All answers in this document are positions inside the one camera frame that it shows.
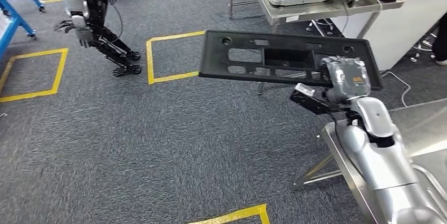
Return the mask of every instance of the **black plastic part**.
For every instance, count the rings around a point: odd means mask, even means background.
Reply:
[[[322,72],[317,65],[314,69],[275,66],[262,62],[247,62],[230,60],[228,53],[231,48],[247,50],[267,50],[270,48],[283,50],[313,51],[315,56],[345,56],[360,58],[365,62],[371,81],[372,90],[381,90],[382,80],[378,73],[377,65],[373,57],[369,42],[366,40],[315,37],[315,36],[290,36],[266,33],[206,31],[203,46],[203,57],[199,76],[220,79],[257,81],[270,83],[297,84],[304,83],[310,86],[332,87],[331,81],[325,77],[319,77],[313,72]],[[243,67],[245,70],[231,73],[229,67]],[[257,68],[267,69],[268,75],[255,74]],[[305,72],[303,77],[286,77],[277,74],[277,70],[291,70],[296,73]]]
[[[290,100],[317,115],[331,114],[342,110],[338,104],[316,99],[296,90],[293,91]]]

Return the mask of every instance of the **rectangular hole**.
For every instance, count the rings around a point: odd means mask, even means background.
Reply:
[[[254,40],[255,44],[258,46],[268,46],[268,40]]]
[[[275,70],[277,76],[304,79],[306,71],[303,70]]]
[[[232,65],[228,66],[228,72],[233,74],[245,74],[246,70],[244,66]]]
[[[257,67],[256,70],[253,72],[254,75],[265,75],[270,76],[270,70],[266,69],[264,67]]]
[[[318,61],[312,50],[264,49],[264,64],[269,66],[317,69]]]
[[[228,58],[234,62],[263,62],[263,55],[259,49],[231,48]]]

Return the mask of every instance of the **shoe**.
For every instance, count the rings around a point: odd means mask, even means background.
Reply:
[[[436,61],[436,63],[437,63],[438,65],[441,65],[441,66],[447,66],[447,60],[444,60],[444,61]]]

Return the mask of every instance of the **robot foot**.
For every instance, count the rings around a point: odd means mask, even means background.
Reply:
[[[130,52],[128,52],[128,53],[123,54],[123,56],[124,56],[127,60],[138,61],[138,60],[140,59],[140,52],[130,51]]]
[[[141,67],[138,65],[117,67],[113,71],[113,75],[116,77],[120,77],[120,76],[124,76],[124,75],[138,75],[140,73],[141,73]]]

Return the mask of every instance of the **yellow tape square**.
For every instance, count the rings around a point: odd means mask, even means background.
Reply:
[[[258,206],[237,210],[227,215],[222,215],[209,220],[191,222],[189,224],[224,224],[256,215],[259,215],[261,224],[270,224],[270,220],[268,219],[267,214],[267,204],[260,204]]]
[[[51,94],[57,93],[57,89],[59,88],[59,83],[61,82],[62,73],[64,71],[65,59],[67,57],[68,51],[69,51],[68,48],[61,48],[61,49],[54,49],[54,50],[48,50],[48,51],[43,51],[43,52],[31,53],[31,54],[16,55],[16,56],[11,57],[11,59],[6,64],[6,68],[5,68],[5,71],[3,71],[2,77],[0,78],[0,94],[2,93],[3,85],[5,84],[6,79],[8,78],[9,71],[11,70],[11,67],[13,66],[13,63],[15,60],[29,58],[29,57],[35,57],[35,56],[57,54],[57,53],[61,54],[61,58],[59,60],[59,65],[57,66],[56,77],[54,79],[53,85],[50,90],[37,91],[37,92],[25,93],[25,94],[20,94],[20,95],[13,95],[13,96],[0,96],[0,103],[20,100],[20,99],[29,99],[29,98],[34,98],[35,96],[46,96],[46,95],[51,95]]]
[[[146,54],[147,54],[146,58],[148,60],[148,82],[149,82],[149,84],[160,83],[160,82],[171,81],[171,80],[182,79],[182,78],[199,75],[198,71],[194,71],[194,72],[189,72],[186,74],[170,75],[170,76],[155,78],[154,77],[154,69],[153,69],[152,42],[172,40],[175,38],[193,37],[193,36],[204,35],[204,34],[205,34],[205,31],[198,31],[198,32],[183,33],[183,34],[164,36],[164,37],[154,37],[154,38],[151,38],[148,41],[146,41]]]

